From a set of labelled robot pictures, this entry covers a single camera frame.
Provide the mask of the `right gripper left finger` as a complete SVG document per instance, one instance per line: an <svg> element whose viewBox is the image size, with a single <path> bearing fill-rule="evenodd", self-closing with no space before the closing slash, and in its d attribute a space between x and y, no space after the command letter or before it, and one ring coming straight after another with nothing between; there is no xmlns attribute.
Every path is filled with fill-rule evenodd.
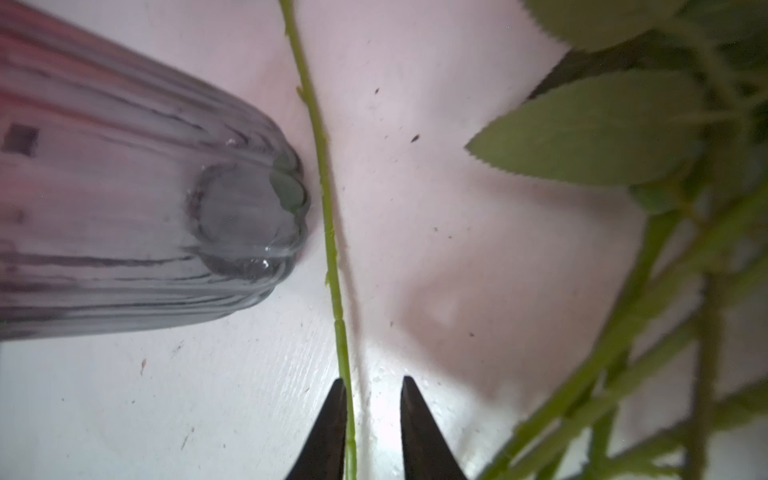
<svg viewBox="0 0 768 480"><path fill-rule="evenodd" d="M337 378L286 480L343 478L347 415L347 389Z"/></svg>

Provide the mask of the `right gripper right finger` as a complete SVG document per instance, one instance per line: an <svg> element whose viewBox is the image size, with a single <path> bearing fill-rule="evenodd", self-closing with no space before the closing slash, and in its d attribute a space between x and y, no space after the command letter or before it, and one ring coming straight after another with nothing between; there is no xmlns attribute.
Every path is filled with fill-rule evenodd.
<svg viewBox="0 0 768 480"><path fill-rule="evenodd" d="M467 479L411 376L403 378L400 426L406 480Z"/></svg>

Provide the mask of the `white green-tinged rose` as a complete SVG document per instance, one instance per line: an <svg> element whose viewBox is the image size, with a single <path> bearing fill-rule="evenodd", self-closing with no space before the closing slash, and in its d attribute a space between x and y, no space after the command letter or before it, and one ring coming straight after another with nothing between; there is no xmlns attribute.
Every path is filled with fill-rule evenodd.
<svg viewBox="0 0 768 480"><path fill-rule="evenodd" d="M314 137L321 190L321 211L327 264L326 285L330 292L334 319L333 326L337 364L340 379L343 381L345 388L350 390L352 387L352 373L346 322L344 319L342 290L339 278L338 248L334 222L331 173L329 168L328 139L312 82L309 65L302 45L294 3L292 1L281 1L279 5L285 25L285 35L288 38L300 79L300 85L296 88L296 91L307 107Z"/></svg>

